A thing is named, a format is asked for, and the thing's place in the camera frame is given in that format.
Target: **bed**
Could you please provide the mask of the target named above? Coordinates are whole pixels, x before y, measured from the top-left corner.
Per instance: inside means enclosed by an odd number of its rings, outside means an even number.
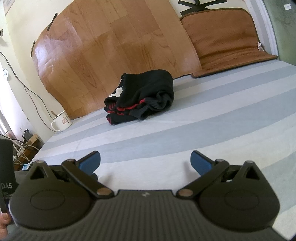
[[[33,161],[61,164],[97,150],[99,181],[113,190],[178,190],[198,178],[198,150],[230,164],[254,160],[279,197],[274,228],[296,233],[296,66],[271,60],[174,81],[175,100],[145,121],[112,126],[104,110],[74,120]]]

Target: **light blue stripe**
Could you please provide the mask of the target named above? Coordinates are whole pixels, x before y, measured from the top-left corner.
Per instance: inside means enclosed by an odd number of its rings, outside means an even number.
[[[106,113],[106,112],[103,112],[103,113],[98,114],[98,115],[95,115],[94,117],[91,117],[91,118],[89,118],[89,119],[87,119],[87,120],[81,120],[81,121],[79,121],[79,122],[74,123],[73,125],[71,125],[68,129],[64,130],[62,133],[65,133],[65,132],[68,132],[68,131],[74,130],[74,129],[76,129],[77,127],[83,126],[83,125],[88,124],[88,123],[90,123],[90,122],[92,122],[92,121],[95,121],[95,120],[98,120],[98,119],[100,119],[100,118],[103,118],[103,117],[105,117],[106,115],[107,115],[107,113]]]
[[[269,126],[296,113],[296,89],[229,113],[192,124],[44,158],[49,164],[81,158],[97,150],[101,163],[128,161],[198,149],[221,143]]]
[[[245,89],[249,89],[251,87],[254,86],[258,86],[261,84],[265,84],[268,83],[270,81],[274,81],[280,78],[284,78],[284,77],[288,77],[290,75],[296,74],[296,68],[293,65],[290,65],[288,67],[284,67],[281,68],[281,71],[279,71],[278,69],[276,70],[272,70],[269,72],[265,72],[265,73],[261,73],[261,74],[257,74],[242,80],[238,80],[232,83],[229,83],[227,85],[222,85],[213,89],[209,89],[188,97],[184,97],[178,100],[175,100],[172,104],[172,107],[170,108],[170,110],[166,111],[166,112],[160,112],[154,116],[151,116],[150,118],[154,118],[155,116],[158,115],[165,115],[165,113],[170,113],[170,112],[174,112],[183,108],[187,108],[193,105],[197,105],[197,104],[201,104],[216,98],[220,98],[238,91],[242,91]],[[119,124],[116,126],[111,126],[107,120],[106,123],[101,124],[99,126],[95,126],[92,127],[90,129],[88,129],[87,131],[82,131],[67,137],[64,137],[62,139],[59,139],[55,142],[47,142],[44,146],[43,146],[43,150],[48,150],[66,143],[70,143],[73,141],[78,141],[81,140],[83,138],[86,137],[91,137],[93,135],[98,135],[101,133],[104,133],[106,131],[110,131],[110,130],[114,130],[114,129],[118,129],[124,126],[128,126],[133,124],[134,122],[129,122],[129,123],[123,123],[123,124]]]
[[[279,198],[280,213],[296,205],[296,152],[262,169]]]
[[[249,70],[249,69],[269,65],[269,64],[272,64],[272,63],[275,63],[275,62],[280,63],[279,60],[270,60],[270,61],[266,61],[266,62],[261,62],[261,63],[257,63],[257,64],[250,64],[250,65],[246,65],[246,66],[243,66],[243,67],[239,67],[239,68],[231,69],[231,70],[228,70],[228,71],[224,71],[224,72],[221,72],[221,73],[212,74],[212,75],[209,75],[209,76],[193,79],[190,82],[180,84],[178,86],[174,86],[174,91],[183,90],[183,89],[186,89],[186,88],[189,88],[189,87],[201,84],[201,83],[205,83],[205,82],[208,82],[208,81],[211,81],[211,80],[215,80],[215,79],[218,79],[218,78],[221,78],[221,77],[228,76],[230,74],[236,74],[236,73],[239,73],[239,72],[244,71],[244,70]]]

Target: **hand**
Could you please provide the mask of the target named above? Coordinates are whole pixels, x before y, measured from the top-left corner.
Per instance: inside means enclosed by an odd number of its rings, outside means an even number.
[[[5,238],[8,235],[7,225],[11,222],[11,216],[9,213],[0,214],[0,239]]]

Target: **wooden headboard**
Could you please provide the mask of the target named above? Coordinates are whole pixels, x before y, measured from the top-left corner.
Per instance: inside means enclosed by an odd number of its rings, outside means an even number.
[[[201,68],[168,0],[74,0],[37,39],[32,58],[71,119],[104,107],[123,73]]]

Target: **electrical cable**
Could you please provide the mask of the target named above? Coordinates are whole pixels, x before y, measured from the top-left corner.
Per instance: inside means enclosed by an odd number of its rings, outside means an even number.
[[[22,158],[25,158],[25,159],[27,159],[27,161],[29,161],[29,162],[31,162],[30,160],[29,160],[29,158],[24,154],[24,153],[21,153],[21,155],[20,156],[22,156]]]
[[[21,162],[20,162],[20,160],[18,158],[19,158],[19,156],[14,156],[13,163],[19,163],[20,164]]]
[[[12,143],[13,147],[15,148],[15,150],[17,151],[17,148],[15,147],[15,143]]]
[[[25,141],[25,137],[23,136],[23,143],[19,146],[19,148],[17,149],[17,154],[18,154],[18,151],[22,148],[22,146],[24,145],[24,141]]]
[[[25,88],[25,91],[26,91],[26,93],[29,95],[29,97],[30,97],[30,99],[31,99],[31,101],[33,102],[33,104],[34,104],[34,106],[35,106],[35,108],[36,108],[36,111],[37,111],[37,114],[38,114],[38,116],[39,116],[39,118],[42,120],[42,122],[43,122],[43,124],[48,128],[48,129],[50,129],[51,131],[53,131],[53,132],[57,132],[57,131],[54,131],[53,129],[51,129],[50,127],[48,127],[47,126],[47,124],[44,122],[44,120],[41,118],[41,116],[40,116],[40,114],[39,114],[39,111],[38,111],[38,109],[37,109],[37,106],[36,106],[36,104],[34,103],[34,101],[33,101],[33,99],[32,99],[32,97],[31,97],[31,95],[27,92],[27,90],[29,90],[30,92],[32,92],[34,95],[36,95],[41,101],[42,101],[42,103],[43,103],[43,105],[45,106],[45,109],[47,110],[47,113],[49,114],[49,116],[50,116],[50,118],[52,118],[51,117],[51,115],[50,115],[50,113],[49,113],[49,111],[48,111],[48,109],[47,109],[47,107],[46,107],[46,105],[45,105],[45,103],[44,103],[44,101],[43,101],[43,99],[39,96],[39,95],[37,95],[35,92],[33,92],[33,91],[31,91],[19,78],[18,78],[18,76],[16,75],[16,73],[14,72],[14,70],[13,70],[13,67],[11,66],[11,64],[9,63],[9,61],[8,61],[8,59],[5,57],[5,55],[0,51],[0,54],[5,58],[5,60],[6,60],[6,62],[7,62],[7,64],[8,64],[8,66],[11,68],[11,70],[12,70],[12,72],[13,72],[13,74],[14,74],[14,76],[16,77],[16,79],[24,86],[24,88]]]
[[[20,166],[24,166],[24,164],[22,163],[18,163],[18,162],[15,162],[14,164],[17,164],[17,165],[20,165]]]
[[[2,135],[2,134],[0,134],[0,136],[3,136],[3,137],[5,137],[5,138],[7,138],[7,139],[9,139],[9,140],[18,141],[18,142],[20,142],[20,143],[26,145],[26,143],[24,143],[24,142],[22,142],[22,141],[20,141],[20,140],[18,140],[18,139],[12,139],[12,138],[6,137],[5,135]]]
[[[26,144],[26,146],[27,146],[27,147],[33,147],[33,148],[35,148],[37,151],[40,151],[40,150],[39,150],[37,147],[35,147],[35,146],[27,145],[27,144]]]

